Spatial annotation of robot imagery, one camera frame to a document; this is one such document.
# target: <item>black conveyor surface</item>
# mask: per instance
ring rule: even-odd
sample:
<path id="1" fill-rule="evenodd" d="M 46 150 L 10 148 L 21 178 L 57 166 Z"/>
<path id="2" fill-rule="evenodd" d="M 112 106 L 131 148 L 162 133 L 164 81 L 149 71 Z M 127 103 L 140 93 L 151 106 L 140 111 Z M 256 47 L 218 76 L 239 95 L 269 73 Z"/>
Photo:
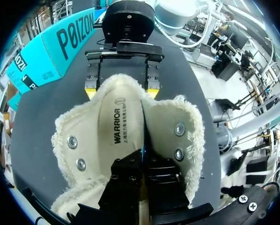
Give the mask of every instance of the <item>black conveyor surface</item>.
<path id="1" fill-rule="evenodd" d="M 101 47 L 96 42 L 103 39 L 98 30 L 83 46 L 73 60 L 65 77 L 46 84 L 22 96 L 18 105 L 12 134 L 12 168 L 17 188 L 22 191 L 29 186 L 35 195 L 50 207 L 67 188 L 52 151 L 51 137 L 55 132 L 55 120 L 75 105 L 88 101 L 84 90 L 88 61 L 85 50 Z M 205 125 L 205 154 L 199 190 L 193 206 L 211 203 L 216 209 L 220 198 L 221 167 L 218 144 L 211 114 L 199 82 L 186 61 L 182 51 L 166 37 L 154 31 L 149 43 L 161 46 L 165 59 L 160 64 L 160 92 L 156 99 L 173 99 L 185 95 L 197 105 Z M 124 73 L 139 83 L 144 83 L 144 58 L 131 60 L 104 60 L 101 77 Z"/>

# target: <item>worker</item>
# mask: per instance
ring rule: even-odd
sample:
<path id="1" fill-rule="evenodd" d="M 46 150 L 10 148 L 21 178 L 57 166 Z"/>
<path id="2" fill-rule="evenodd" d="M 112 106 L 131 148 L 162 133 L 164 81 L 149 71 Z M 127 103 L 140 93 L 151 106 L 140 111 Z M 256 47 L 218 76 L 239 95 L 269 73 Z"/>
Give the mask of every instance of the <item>worker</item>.
<path id="1" fill-rule="evenodd" d="M 225 31 L 232 25 L 231 21 L 234 20 L 234 16 L 230 12 L 226 12 L 224 15 L 227 21 L 223 23 L 221 26 L 219 26 L 217 33 L 219 33 L 221 36 L 228 36 L 226 35 Z M 215 34 L 212 33 L 207 45 L 211 46 L 215 40 L 217 40 L 217 37 Z"/>
<path id="2" fill-rule="evenodd" d="M 251 66 L 250 62 L 253 60 L 253 55 L 249 51 L 245 51 L 244 54 L 242 55 L 241 59 L 241 71 L 248 72 L 250 69 L 253 69 L 253 66 Z"/>

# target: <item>teal box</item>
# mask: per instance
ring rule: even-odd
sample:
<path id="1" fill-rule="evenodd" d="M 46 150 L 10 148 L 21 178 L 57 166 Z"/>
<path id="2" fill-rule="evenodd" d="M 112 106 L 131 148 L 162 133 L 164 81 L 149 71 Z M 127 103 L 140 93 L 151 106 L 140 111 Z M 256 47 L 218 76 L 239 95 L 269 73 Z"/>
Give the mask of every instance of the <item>teal box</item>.
<path id="1" fill-rule="evenodd" d="M 67 18 L 37 35 L 15 57 L 7 76 L 21 94 L 62 78 L 82 46 L 95 32 L 95 9 Z"/>
<path id="2" fill-rule="evenodd" d="M 49 27 L 42 35 L 47 52 L 63 77 L 76 54 L 94 34 L 95 8 L 71 15 Z"/>
<path id="3" fill-rule="evenodd" d="M 17 111 L 17 107 L 18 104 L 20 102 L 22 95 L 20 93 L 17 93 L 16 95 L 14 95 L 9 101 L 8 101 L 8 105 L 16 112 Z"/>

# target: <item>screw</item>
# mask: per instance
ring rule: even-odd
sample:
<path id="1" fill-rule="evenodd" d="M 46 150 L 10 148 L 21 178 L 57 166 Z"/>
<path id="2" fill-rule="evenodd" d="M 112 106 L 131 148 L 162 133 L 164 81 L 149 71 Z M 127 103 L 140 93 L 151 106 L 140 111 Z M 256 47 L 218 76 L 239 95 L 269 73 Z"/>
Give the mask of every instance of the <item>screw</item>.
<path id="1" fill-rule="evenodd" d="M 177 161 L 182 161 L 184 159 L 184 151 L 182 149 L 177 149 L 174 153 L 174 157 Z"/>
<path id="2" fill-rule="evenodd" d="M 174 133 L 176 134 L 176 136 L 183 136 L 185 133 L 185 126 L 183 123 L 179 122 L 176 125 L 176 128 L 174 129 Z"/>
<path id="3" fill-rule="evenodd" d="M 258 205 L 255 203 L 255 202 L 251 202 L 249 205 L 248 205 L 248 211 L 250 212 L 254 212 L 255 210 L 257 210 L 257 207 Z"/>
<path id="4" fill-rule="evenodd" d="M 79 171 L 84 171 L 86 169 L 86 163 L 85 163 L 84 159 L 79 158 L 76 161 L 76 166 L 77 166 Z"/>
<path id="5" fill-rule="evenodd" d="M 71 149 L 75 149 L 76 146 L 78 146 L 78 141 L 76 140 L 76 138 L 74 136 L 69 136 L 67 138 L 67 144 Z"/>
<path id="6" fill-rule="evenodd" d="M 112 179 L 112 180 L 117 180 L 117 179 L 118 179 L 118 175 L 113 174 L 113 175 L 111 176 L 111 179 Z"/>
<path id="7" fill-rule="evenodd" d="M 266 211 L 263 210 L 263 211 L 260 212 L 260 214 L 258 215 L 258 217 L 259 217 L 260 219 L 264 219 L 265 216 L 266 216 L 266 214 L 267 214 Z"/>
<path id="8" fill-rule="evenodd" d="M 131 181 L 134 181 L 134 180 L 136 180 L 136 177 L 130 176 L 129 179 L 130 179 Z"/>
<path id="9" fill-rule="evenodd" d="M 247 201 L 248 201 L 248 197 L 246 195 L 241 195 L 239 197 L 239 202 L 240 203 L 244 204 L 244 203 L 247 203 Z"/>

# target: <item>black bracket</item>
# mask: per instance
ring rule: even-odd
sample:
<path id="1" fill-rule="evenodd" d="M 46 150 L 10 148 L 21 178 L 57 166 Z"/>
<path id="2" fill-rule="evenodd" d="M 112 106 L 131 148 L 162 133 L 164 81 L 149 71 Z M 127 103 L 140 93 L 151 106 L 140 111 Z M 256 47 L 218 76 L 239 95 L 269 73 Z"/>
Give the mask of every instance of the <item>black bracket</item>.
<path id="1" fill-rule="evenodd" d="M 85 51 L 85 55 L 90 63 L 88 67 L 88 75 L 90 75 L 90 77 L 92 75 L 97 76 L 95 77 L 96 85 L 93 85 L 93 80 L 90 82 L 89 79 L 87 79 L 85 82 L 85 88 L 86 86 L 95 86 L 96 90 L 98 90 L 100 87 L 100 68 L 104 59 L 130 59 L 132 57 L 140 56 L 146 58 L 146 82 L 144 88 L 146 90 L 160 89 L 159 69 L 160 62 L 164 59 L 164 56 L 162 55 L 162 48 L 159 46 L 122 41 L 118 42 L 114 48 L 109 48 L 107 44 L 105 44 L 105 49 L 103 50 Z"/>

